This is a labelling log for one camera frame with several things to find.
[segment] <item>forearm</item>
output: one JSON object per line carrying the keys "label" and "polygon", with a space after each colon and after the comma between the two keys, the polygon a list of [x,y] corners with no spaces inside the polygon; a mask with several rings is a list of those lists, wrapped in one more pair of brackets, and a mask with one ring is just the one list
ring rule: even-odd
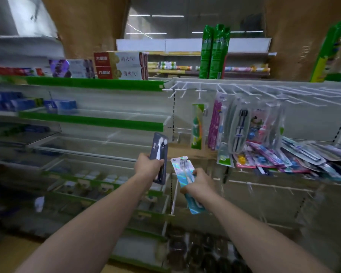
{"label": "forearm", "polygon": [[55,232],[16,273],[100,272],[145,190],[134,175]]}
{"label": "forearm", "polygon": [[254,273],[331,273],[302,247],[217,194],[202,203],[220,221]]}

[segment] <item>cardboard wall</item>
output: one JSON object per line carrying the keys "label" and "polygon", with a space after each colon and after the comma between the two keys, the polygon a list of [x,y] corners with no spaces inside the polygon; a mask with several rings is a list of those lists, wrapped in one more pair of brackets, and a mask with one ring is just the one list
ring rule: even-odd
{"label": "cardboard wall", "polygon": [[267,37],[272,37],[271,78],[309,81],[331,25],[341,20],[341,0],[265,0]]}
{"label": "cardboard wall", "polygon": [[66,58],[93,59],[94,50],[116,50],[128,0],[42,0],[63,43]]}

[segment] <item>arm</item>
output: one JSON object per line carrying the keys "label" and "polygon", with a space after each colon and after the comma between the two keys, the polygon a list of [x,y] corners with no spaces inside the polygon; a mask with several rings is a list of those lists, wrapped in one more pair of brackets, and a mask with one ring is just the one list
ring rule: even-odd
{"label": "arm", "polygon": [[163,163],[140,154],[132,178],[55,232],[16,273],[100,272]]}
{"label": "arm", "polygon": [[191,194],[216,216],[254,273],[332,273],[298,244],[216,194],[203,169],[193,174],[195,182],[181,192]]}

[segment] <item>black toothbrush package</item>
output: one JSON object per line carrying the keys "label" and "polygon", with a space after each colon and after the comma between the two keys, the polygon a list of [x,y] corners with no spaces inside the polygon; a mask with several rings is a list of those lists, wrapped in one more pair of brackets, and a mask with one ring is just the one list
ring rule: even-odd
{"label": "black toothbrush package", "polygon": [[168,137],[161,133],[155,132],[153,137],[152,150],[150,151],[150,160],[164,159],[164,165],[160,167],[159,174],[153,180],[154,183],[164,185],[167,172],[167,153],[168,153]]}

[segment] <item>floor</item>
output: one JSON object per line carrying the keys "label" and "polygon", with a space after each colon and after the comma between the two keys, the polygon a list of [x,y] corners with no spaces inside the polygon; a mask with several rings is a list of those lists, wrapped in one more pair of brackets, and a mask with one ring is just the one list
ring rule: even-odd
{"label": "floor", "polygon": [[[0,242],[0,273],[12,273],[36,248],[39,242],[13,236],[5,236]],[[121,263],[106,264],[101,273],[142,273],[134,266]]]}

